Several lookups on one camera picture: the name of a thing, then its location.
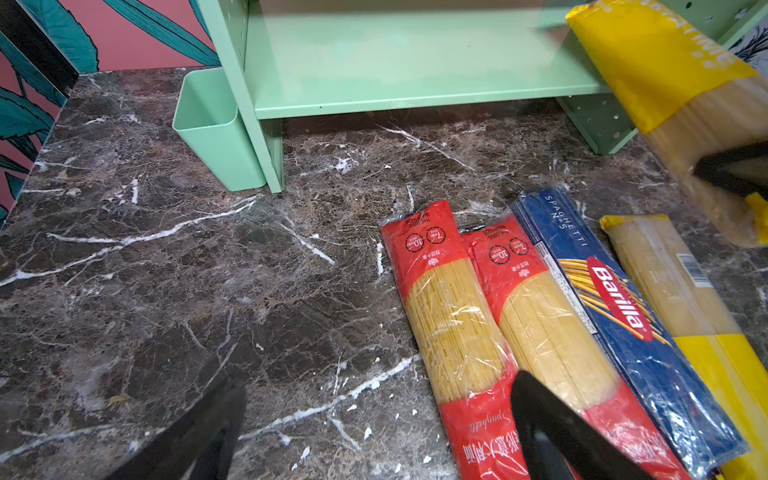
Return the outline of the blue barilla spaghetti box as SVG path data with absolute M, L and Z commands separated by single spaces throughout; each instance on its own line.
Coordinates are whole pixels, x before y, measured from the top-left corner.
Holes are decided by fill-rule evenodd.
M 748 453 L 735 423 L 570 197 L 559 188 L 522 193 L 512 211 L 689 474 L 703 479 Z

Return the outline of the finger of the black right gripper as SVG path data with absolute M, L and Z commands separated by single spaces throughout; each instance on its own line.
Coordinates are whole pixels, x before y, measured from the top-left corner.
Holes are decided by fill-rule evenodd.
M 767 142 L 730 148 L 702 157 L 693 174 L 700 180 L 748 197 L 757 193 L 767 199 Z

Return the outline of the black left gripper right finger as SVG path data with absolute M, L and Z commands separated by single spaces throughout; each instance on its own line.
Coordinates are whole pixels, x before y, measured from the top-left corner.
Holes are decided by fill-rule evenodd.
M 511 387 L 511 411 L 532 479 L 649 479 L 531 373 Z

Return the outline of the yellow pastatime spaghetti bag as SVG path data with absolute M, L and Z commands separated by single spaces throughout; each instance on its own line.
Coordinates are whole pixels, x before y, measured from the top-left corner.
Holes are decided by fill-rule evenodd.
M 702 158 L 767 142 L 767 81 L 657 1 L 593 1 L 566 21 L 673 179 L 732 243 L 767 244 L 767 199 L 693 174 Z

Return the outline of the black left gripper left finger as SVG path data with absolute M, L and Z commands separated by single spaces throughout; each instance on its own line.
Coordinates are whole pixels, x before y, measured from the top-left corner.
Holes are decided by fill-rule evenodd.
M 226 479 L 247 395 L 244 384 L 222 379 L 176 422 L 107 475 L 109 479 Z

